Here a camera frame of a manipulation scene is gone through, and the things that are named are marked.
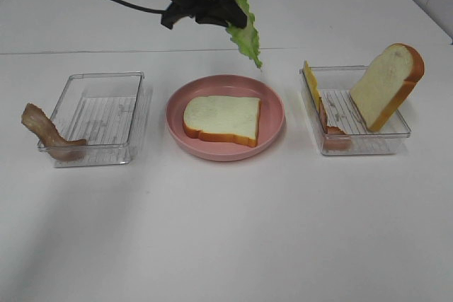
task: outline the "white tabletop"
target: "white tabletop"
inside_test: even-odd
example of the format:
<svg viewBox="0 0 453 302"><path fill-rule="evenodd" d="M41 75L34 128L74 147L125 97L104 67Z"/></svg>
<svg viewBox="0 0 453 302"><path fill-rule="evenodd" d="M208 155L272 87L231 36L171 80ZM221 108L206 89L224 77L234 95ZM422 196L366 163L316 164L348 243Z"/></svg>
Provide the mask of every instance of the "white tabletop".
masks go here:
<svg viewBox="0 0 453 302"><path fill-rule="evenodd" d="M166 8L169 0L126 0ZM263 48L360 48L451 38L412 0L249 0ZM160 16L107 0L0 0L0 53L234 49L221 27Z"/></svg>
<svg viewBox="0 0 453 302"><path fill-rule="evenodd" d="M426 75L401 106L413 130L394 156L322 156L298 69L367 64L385 46L0 56L0 301L451 301L451 47L415 45ZM54 169L20 124L51 112L70 74L140 70L153 88L129 165ZM250 159L180 149L170 95L243 74L281 96L282 136Z"/></svg>

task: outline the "bread crust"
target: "bread crust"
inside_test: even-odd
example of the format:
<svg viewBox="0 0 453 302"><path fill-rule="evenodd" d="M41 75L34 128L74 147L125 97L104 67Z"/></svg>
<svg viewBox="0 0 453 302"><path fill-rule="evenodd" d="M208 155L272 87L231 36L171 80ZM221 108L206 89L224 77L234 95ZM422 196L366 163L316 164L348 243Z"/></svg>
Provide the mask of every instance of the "bread crust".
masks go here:
<svg viewBox="0 0 453 302"><path fill-rule="evenodd" d="M398 109L398 107L402 104L402 102L408 97L409 93L413 90L417 82L423 77L425 73L425 63L423 58L420 54L415 50L413 47L397 42L395 44L390 45L403 45L412 56L412 70L410 74L406 77L403 82L403 85L399 89L399 91L395 94L395 96L390 100L389 104L382 110L381 114L378 118L368 127L368 130L371 132L379 131L390 116Z"/></svg>
<svg viewBox="0 0 453 302"><path fill-rule="evenodd" d="M190 138L200 139L202 141L223 141L229 143L240 144L244 146L250 146L254 148L258 145L258 135L259 131L259 121L260 121L260 114L261 114L261 100L259 101L259 110L258 110L258 118L256 120L257 124L257 134L256 139L251 139L245 136L239 136L237 134L210 134L204 132L203 130L197 130L189 127L183 120L183 129L185 134L187 134Z"/></svg>

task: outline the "green lettuce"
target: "green lettuce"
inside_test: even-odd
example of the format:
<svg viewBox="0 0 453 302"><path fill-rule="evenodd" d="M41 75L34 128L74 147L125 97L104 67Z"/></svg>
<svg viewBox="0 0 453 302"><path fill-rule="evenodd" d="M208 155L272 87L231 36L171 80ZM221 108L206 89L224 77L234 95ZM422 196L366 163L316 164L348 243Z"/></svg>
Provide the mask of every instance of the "green lettuce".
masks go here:
<svg viewBox="0 0 453 302"><path fill-rule="evenodd" d="M236 0L236 3L247 15L247 26L245 28L237 28L232 24L226 28L226 31L231 35L230 40L238 45L240 53L246 55L255 62L256 67L261 69L263 63L259 60L260 54L260 38L258 31L253 26L255 15L250 12L250 6L247 0Z"/></svg>

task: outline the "white bread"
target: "white bread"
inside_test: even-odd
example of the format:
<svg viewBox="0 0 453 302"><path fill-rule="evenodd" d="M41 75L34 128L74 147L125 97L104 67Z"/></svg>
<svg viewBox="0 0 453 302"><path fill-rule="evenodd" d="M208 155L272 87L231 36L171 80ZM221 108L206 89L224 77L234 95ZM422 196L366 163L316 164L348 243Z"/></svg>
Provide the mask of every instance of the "white bread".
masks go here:
<svg viewBox="0 0 453 302"><path fill-rule="evenodd" d="M384 126L424 73L422 57L401 43L390 45L372 61L350 90L368 130Z"/></svg>
<svg viewBox="0 0 453 302"><path fill-rule="evenodd" d="M258 144L260 99L209 95L193 98L185 107L183 128L190 138Z"/></svg>

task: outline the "plastic tray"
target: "plastic tray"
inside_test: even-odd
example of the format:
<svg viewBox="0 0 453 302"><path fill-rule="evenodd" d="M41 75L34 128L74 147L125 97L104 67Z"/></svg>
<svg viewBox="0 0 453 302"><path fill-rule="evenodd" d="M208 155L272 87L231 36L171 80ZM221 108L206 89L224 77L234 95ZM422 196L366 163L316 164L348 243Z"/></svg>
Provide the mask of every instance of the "plastic tray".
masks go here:
<svg viewBox="0 0 453 302"><path fill-rule="evenodd" d="M129 163L142 145L148 96L142 72L70 76L50 119L67 140L86 139L86 146L38 150L77 155L68 161L49 157L54 167Z"/></svg>
<svg viewBox="0 0 453 302"><path fill-rule="evenodd" d="M316 110L303 70L304 99L316 142L323 155L393 154L411 135L401 113L397 110L378 132L370 132L352 101L349 90L362 77L366 66L312 67L321 99L326 109L328 126L338 127L345 134L327 134Z"/></svg>

